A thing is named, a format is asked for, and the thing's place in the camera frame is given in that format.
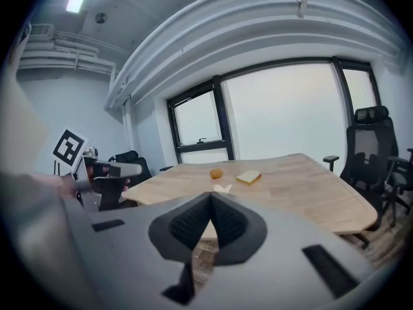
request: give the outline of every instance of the wooden table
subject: wooden table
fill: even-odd
[[[220,179],[209,176],[214,168],[223,170]],[[262,177],[252,185],[235,179],[247,170],[257,170]],[[211,192],[215,184],[222,187],[232,184],[231,194],[262,206],[293,211],[337,234],[359,233],[377,219],[376,210],[357,191],[304,154],[254,161],[179,164],[132,187],[123,197],[150,205]],[[216,239],[211,223],[202,239]]]

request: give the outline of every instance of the window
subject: window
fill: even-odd
[[[180,146],[192,145],[199,139],[222,140],[214,92],[202,94],[175,108]]]
[[[352,114],[357,109],[381,104],[378,86],[370,63],[337,59],[336,64],[343,72],[345,81],[341,82],[341,86],[344,95],[347,96],[347,104]]]
[[[346,156],[345,108],[330,63],[276,67],[223,83],[235,157],[274,158],[302,152],[324,165]],[[336,162],[340,174],[345,160]]]
[[[343,70],[348,89],[351,95],[353,111],[357,109],[373,107],[376,105],[373,86],[368,72],[360,70]]]
[[[340,156],[340,174],[354,111],[380,104],[369,63],[302,57],[215,76],[168,100],[168,111],[179,163],[303,152],[323,165]]]
[[[179,163],[234,159],[218,78],[169,99],[168,111]]]

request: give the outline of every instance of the bread slice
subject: bread slice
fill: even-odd
[[[246,171],[239,176],[236,177],[236,180],[240,181],[241,183],[246,183],[247,185],[251,185],[258,179],[260,179],[261,173],[254,170]]]

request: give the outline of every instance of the black office chair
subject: black office chair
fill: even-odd
[[[405,191],[413,191],[413,149],[409,148],[407,150],[411,153],[408,161],[396,156],[389,157],[392,165],[387,177],[387,183],[391,186],[391,189],[385,193],[384,200],[386,205],[383,212],[386,212],[390,205],[392,206],[393,219],[390,227],[396,226],[396,203],[406,208],[406,214],[410,213],[410,205],[398,196]]]
[[[139,157],[136,150],[130,150],[122,154],[117,154],[109,159],[109,162],[119,162],[119,163],[134,163],[134,161]]]
[[[382,122],[388,116],[385,107],[372,107],[356,110],[355,125],[347,128],[347,160],[340,178],[350,184],[362,195],[378,214],[376,222],[368,231],[376,231],[383,216],[381,189],[387,178],[387,160],[392,150],[392,130]],[[334,169],[338,156],[327,156],[324,162]],[[365,249],[369,240],[361,233],[354,235],[364,242]]]
[[[385,190],[385,184],[383,183],[378,190],[382,192],[385,197],[384,200],[387,201],[384,209],[383,214],[386,212],[390,204],[392,205],[392,215],[393,220],[390,223],[390,227],[394,227],[396,225],[396,203],[402,205],[406,208],[406,214],[410,212],[410,206],[404,202],[399,196],[404,193],[404,191],[413,191],[412,186],[412,164],[413,164],[413,149],[407,149],[410,155],[410,161],[404,160],[403,158],[399,158],[399,148],[396,139],[396,133],[394,132],[394,125],[391,117],[388,115],[388,110],[386,107],[381,106],[382,113],[384,116],[383,124],[389,127],[392,131],[391,135],[391,142],[392,148],[390,151],[390,157],[387,162],[387,184],[391,186],[390,191]]]
[[[148,180],[152,177],[148,165],[146,164],[146,159],[140,158],[139,154],[134,151],[130,150],[128,152],[124,152],[122,154],[118,154],[115,156],[112,156],[109,161],[115,161],[118,163],[131,163],[131,164],[139,164],[142,167],[142,172],[140,175],[137,176],[132,176],[129,177],[130,183],[128,184],[128,187],[131,188],[138,183],[142,183],[145,180]],[[122,202],[119,202],[119,199],[114,197],[109,197],[108,199],[108,207],[111,209],[123,209],[123,208],[130,208],[130,207],[137,207],[136,201],[132,200],[123,200]]]

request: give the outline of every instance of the window frame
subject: window frame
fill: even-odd
[[[182,152],[194,152],[200,150],[208,149],[218,149],[226,148],[228,159],[234,160],[234,149],[232,146],[232,139],[230,133],[230,125],[228,122],[227,110],[225,108],[225,100],[223,97],[223,92],[221,88],[221,82],[234,77],[249,74],[251,72],[261,71],[269,68],[283,67],[288,65],[300,65],[300,64],[311,64],[311,63],[329,63],[333,66],[336,71],[336,76],[339,81],[339,87],[343,95],[345,110],[347,115],[348,126],[354,125],[354,110],[353,103],[348,88],[347,80],[344,74],[344,69],[347,70],[359,70],[368,72],[370,82],[372,84],[372,90],[374,93],[374,98],[376,100],[376,105],[381,105],[379,89],[377,85],[376,78],[374,77],[373,69],[369,62],[357,61],[353,59],[347,59],[337,56],[332,57],[295,57],[290,59],[280,59],[275,61],[268,61],[264,63],[258,63],[255,65],[250,65],[245,68],[240,68],[227,72],[226,74],[220,76],[214,76],[212,79],[205,81],[199,85],[196,85],[170,99],[168,99],[168,116],[172,132],[172,138],[174,140],[175,153],[178,163],[182,163],[181,153]],[[185,102],[194,99],[200,95],[203,95],[210,91],[214,92],[215,103],[218,113],[219,127],[221,129],[222,140],[208,141],[204,143],[198,143],[193,145],[183,145],[180,146],[179,133],[176,123],[176,116],[174,109]]]
[[[198,96],[206,94],[208,92],[214,93],[215,105],[217,109],[219,129],[221,131],[222,140],[206,141],[203,143],[195,143],[193,145],[181,145],[179,139],[179,131],[176,121],[175,108],[195,99]],[[221,88],[221,80],[219,76],[214,76],[212,79],[194,86],[177,96],[166,101],[168,105],[168,117],[172,132],[172,139],[174,141],[174,148],[178,163],[182,163],[181,153],[183,152],[195,152],[208,149],[226,148],[229,160],[234,160],[234,150],[232,146],[231,133],[229,129],[229,122],[227,111],[225,108],[224,97]]]

